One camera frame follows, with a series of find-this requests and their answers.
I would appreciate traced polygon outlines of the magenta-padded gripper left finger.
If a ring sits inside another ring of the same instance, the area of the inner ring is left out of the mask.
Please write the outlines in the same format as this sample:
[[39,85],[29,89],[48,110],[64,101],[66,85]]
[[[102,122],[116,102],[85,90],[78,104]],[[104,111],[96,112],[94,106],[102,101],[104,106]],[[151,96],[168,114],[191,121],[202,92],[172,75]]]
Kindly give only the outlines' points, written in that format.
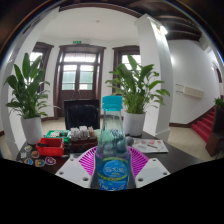
[[56,172],[56,176],[83,188],[89,188],[94,172],[95,151],[96,147],[93,147],[77,158],[71,155],[64,165]]

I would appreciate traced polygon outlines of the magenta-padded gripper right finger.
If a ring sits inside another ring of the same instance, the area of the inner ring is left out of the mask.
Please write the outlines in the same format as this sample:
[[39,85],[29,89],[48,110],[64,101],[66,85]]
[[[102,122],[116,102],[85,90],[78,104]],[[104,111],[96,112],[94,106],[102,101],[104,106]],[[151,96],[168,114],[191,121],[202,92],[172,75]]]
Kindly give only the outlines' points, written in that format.
[[132,173],[135,186],[141,188],[163,177],[170,172],[157,158],[148,158],[142,152],[130,147]]

